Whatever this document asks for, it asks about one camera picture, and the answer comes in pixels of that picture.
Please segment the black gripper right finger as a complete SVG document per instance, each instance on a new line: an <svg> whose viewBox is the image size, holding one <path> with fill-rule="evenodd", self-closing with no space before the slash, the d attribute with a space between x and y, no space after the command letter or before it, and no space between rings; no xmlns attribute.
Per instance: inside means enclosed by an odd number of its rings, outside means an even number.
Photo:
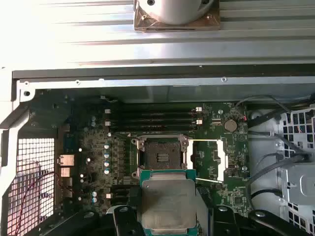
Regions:
<svg viewBox="0 0 315 236"><path fill-rule="evenodd" d="M210 215L212 236L304 236L305 231L265 210L252 210L247 217L218 205Z"/></svg>

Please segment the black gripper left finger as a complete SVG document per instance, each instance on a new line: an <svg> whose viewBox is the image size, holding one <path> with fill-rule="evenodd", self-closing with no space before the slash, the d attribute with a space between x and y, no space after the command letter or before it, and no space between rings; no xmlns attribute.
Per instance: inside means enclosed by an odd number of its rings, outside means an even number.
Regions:
<svg viewBox="0 0 315 236"><path fill-rule="evenodd" d="M144 230L129 206L116 206L100 216L93 210L75 213L58 223L32 230L33 236L143 236Z"/></svg>

